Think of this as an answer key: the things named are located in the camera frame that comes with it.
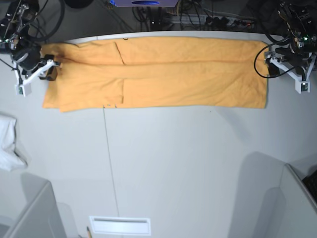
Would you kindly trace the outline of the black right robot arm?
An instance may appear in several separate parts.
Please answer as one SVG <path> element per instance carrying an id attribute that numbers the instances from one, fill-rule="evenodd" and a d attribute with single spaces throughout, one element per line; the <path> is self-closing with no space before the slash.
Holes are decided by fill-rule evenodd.
<path id="1" fill-rule="evenodd" d="M 64 19 L 65 2 L 59 1 L 60 15 L 52 31 L 41 37 L 31 36 L 29 29 L 44 10 L 37 0 L 2 0 L 8 9 L 0 20 L 0 53 L 9 55 L 12 64 L 4 63 L 16 73 L 18 85 L 25 85 L 35 77 L 41 80 L 55 81 L 60 63 L 53 55 L 42 55 L 40 45 L 52 37 Z"/>

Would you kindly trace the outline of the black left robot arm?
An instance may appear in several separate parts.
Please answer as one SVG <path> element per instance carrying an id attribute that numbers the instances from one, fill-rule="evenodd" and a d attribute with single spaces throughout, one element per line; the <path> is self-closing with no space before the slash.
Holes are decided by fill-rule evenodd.
<path id="1" fill-rule="evenodd" d="M 311 0 L 280 0 L 276 11 L 287 25 L 287 35 L 274 39 L 262 23 L 262 18 L 255 17 L 266 37 L 272 42 L 261 49 L 254 59 L 254 70 L 262 78 L 271 79 L 289 74 L 298 82 L 308 83 L 309 76 L 317 59 L 317 27 L 309 12 Z M 268 69 L 278 72 L 276 75 L 264 76 L 256 67 L 258 57 L 264 50 L 277 45 L 272 52 L 265 53 Z"/>

